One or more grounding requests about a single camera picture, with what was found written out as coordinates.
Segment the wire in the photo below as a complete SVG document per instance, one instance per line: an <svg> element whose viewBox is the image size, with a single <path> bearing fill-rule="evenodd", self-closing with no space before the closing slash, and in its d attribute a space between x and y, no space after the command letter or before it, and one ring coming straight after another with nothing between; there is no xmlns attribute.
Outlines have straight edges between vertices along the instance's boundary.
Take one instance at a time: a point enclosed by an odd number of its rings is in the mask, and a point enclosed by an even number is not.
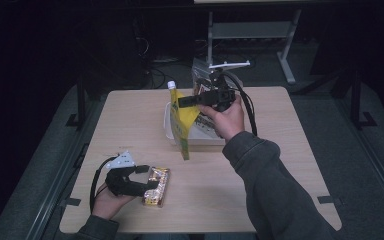
<svg viewBox="0 0 384 240"><path fill-rule="evenodd" d="M110 157L108 158L107 160L105 160L101 166L99 166L99 168L96 170L95 172L95 176L93 177L93 181L92 181L92 186L90 187L90 195L89 195L89 207L90 207L90 212L92 212L93 210L93 205L95 205L95 191L96 191L96 184L98 183L98 178L99 178L99 175L101 174L101 170L102 168L109 162L109 161L112 161L114 160L116 157Z"/></svg>
<svg viewBox="0 0 384 240"><path fill-rule="evenodd" d="M179 82L174 77L167 75L167 74L165 74L165 76L170 78L171 80L173 80L173 82L176 84L176 86L179 86Z"/></svg>
<svg viewBox="0 0 384 240"><path fill-rule="evenodd" d="M96 195L95 195L95 197L97 197L102 191L104 191L105 190L105 188L107 188L108 186L105 186L105 187L103 187L101 190L99 190L97 193L96 193Z"/></svg>
<svg viewBox="0 0 384 240"><path fill-rule="evenodd" d="M154 74L152 71L157 71L157 72L160 73L160 75ZM164 85L164 83L166 82L166 75L163 73L163 71L158 70L158 69L156 69L156 68L152 68L152 69L151 69L151 74L152 74L152 75L156 75L156 76L161 76L161 77L163 77L163 81L162 81L162 83L160 83L160 85L158 85L157 87L155 87L154 77L152 77L151 89L158 89L158 88L160 88L162 85Z"/></svg>
<svg viewBox="0 0 384 240"><path fill-rule="evenodd" d="M255 124L254 104L253 104L251 98L248 96L248 94L246 94L244 92L241 85L239 84L239 78L235 74L228 72L228 71L220 72L220 75L228 77L236 85L236 87L239 90L239 93L242 97L242 100L244 101L245 108L246 108L246 111L248 113L249 122L251 124L252 133L255 136L258 136L257 126Z"/></svg>
<svg viewBox="0 0 384 240"><path fill-rule="evenodd" d="M145 47L145 50L143 51L143 53L139 53L139 56L140 56L140 57L144 57L145 54L146 54L146 53L148 52L148 50L149 50L149 41L146 40L146 38L142 38L142 37L137 37L136 40L142 40L142 41L144 41L145 44L146 44L146 47Z"/></svg>

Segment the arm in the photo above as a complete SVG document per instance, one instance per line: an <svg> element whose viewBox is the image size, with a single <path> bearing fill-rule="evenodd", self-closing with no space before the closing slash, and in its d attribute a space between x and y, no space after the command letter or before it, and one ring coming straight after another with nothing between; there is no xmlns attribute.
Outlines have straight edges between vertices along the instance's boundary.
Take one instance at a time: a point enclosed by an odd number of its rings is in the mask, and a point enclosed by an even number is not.
<svg viewBox="0 0 384 240"><path fill-rule="evenodd" d="M260 239L333 239L335 230L279 159L279 147L245 132L239 96L217 112L199 106L226 140L223 154L244 180L248 215Z"/></svg>
<svg viewBox="0 0 384 240"><path fill-rule="evenodd" d="M86 224L74 235L74 239L113 240L119 224L111 219L134 198L126 195L115 196L104 183L98 189L92 214Z"/></svg>

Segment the table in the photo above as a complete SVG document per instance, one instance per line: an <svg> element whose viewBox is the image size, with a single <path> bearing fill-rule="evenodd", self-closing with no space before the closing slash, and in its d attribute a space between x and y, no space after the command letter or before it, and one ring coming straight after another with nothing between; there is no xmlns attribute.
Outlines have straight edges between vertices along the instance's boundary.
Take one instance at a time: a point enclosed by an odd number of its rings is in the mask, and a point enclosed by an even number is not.
<svg viewBox="0 0 384 240"><path fill-rule="evenodd" d="M291 174L310 193L317 209L335 228L341 220L329 196L310 145L287 91L282 87L244 88L255 106L260 137L282 149L281 159ZM190 95L192 90L181 90ZM114 218L125 233L149 232L254 232L245 206L242 179L221 153L223 146L191 146L184 161L169 143L163 129L168 90L114 91L108 95L89 149L76 180L72 199L60 223L65 233L77 232L89 212L89 191L95 170L110 156L129 150L136 164L168 167L171 178L163 208L143 206L137 198ZM103 170L98 186L103 183Z"/></svg>

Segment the bottle cap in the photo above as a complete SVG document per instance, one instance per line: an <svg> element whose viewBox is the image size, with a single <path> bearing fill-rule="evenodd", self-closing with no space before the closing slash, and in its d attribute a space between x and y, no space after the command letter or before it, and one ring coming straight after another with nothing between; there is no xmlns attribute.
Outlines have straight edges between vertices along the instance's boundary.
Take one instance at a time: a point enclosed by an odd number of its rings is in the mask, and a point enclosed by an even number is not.
<svg viewBox="0 0 384 240"><path fill-rule="evenodd" d="M167 83L168 89L176 88L176 83L174 81L170 81Z"/></svg>

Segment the dark background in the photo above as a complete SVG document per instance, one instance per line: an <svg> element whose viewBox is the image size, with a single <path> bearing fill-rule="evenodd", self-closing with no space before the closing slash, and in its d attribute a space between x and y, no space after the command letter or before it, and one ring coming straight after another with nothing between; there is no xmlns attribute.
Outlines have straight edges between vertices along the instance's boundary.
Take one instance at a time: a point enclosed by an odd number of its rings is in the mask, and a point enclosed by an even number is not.
<svg viewBox="0 0 384 240"><path fill-rule="evenodd" d="M85 11L67 11L73 6ZM260 16L252 13L247 17ZM152 9L98 13L84 1L0 0L0 213L79 77L91 97L139 89L151 59L162 53L192 59L194 40L206 38L206 16ZM232 17L228 11L219 16ZM136 37L152 43L146 56L138 54L144 45ZM295 41L312 38L320 42L314 74L356 68L384 105L384 1L304 9Z"/></svg>

